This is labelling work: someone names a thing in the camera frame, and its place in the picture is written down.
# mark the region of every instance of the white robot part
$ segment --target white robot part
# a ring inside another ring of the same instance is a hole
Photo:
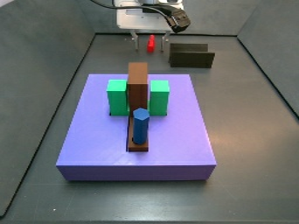
[[[178,9],[183,9],[183,0],[115,0],[116,7],[142,6],[143,4],[167,4]],[[168,42],[172,28],[167,24],[164,17],[156,13],[143,13],[142,9],[118,10],[116,25],[120,29],[128,29],[135,41],[135,49],[139,49],[136,30],[166,32],[162,42],[162,51]]]

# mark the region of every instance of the gray wall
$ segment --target gray wall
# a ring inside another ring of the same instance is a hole
[[[78,1],[95,32],[127,32],[118,28],[115,10],[96,6],[90,0]],[[191,18],[191,26],[184,33],[238,35],[259,2],[260,0],[183,0]]]
[[[0,8],[0,216],[94,38],[74,0]]]
[[[263,0],[238,38],[299,115],[298,12],[298,0]]]

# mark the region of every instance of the black block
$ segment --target black block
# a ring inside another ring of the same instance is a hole
[[[171,67],[211,68],[214,57],[207,44],[171,44]]]

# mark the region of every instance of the gray table surface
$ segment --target gray table surface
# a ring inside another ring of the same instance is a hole
[[[140,51],[127,35],[99,35],[76,73],[5,217],[17,221],[299,221],[299,125],[236,38],[208,43],[212,69],[170,68],[168,50]],[[88,74],[190,74],[218,167],[208,181],[67,182],[55,163]]]

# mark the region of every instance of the cable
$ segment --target cable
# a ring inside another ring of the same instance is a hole
[[[112,9],[112,10],[134,10],[134,9],[148,9],[151,11],[156,11],[158,13],[160,13],[166,18],[167,15],[158,9],[152,8],[152,7],[148,7],[148,6],[122,6],[122,7],[118,7],[118,6],[111,6],[111,5],[107,5],[107,4],[103,4],[103,3],[99,3],[98,1],[95,0],[90,0],[94,4],[98,4],[100,5],[102,7],[104,8],[108,8],[108,9]]]

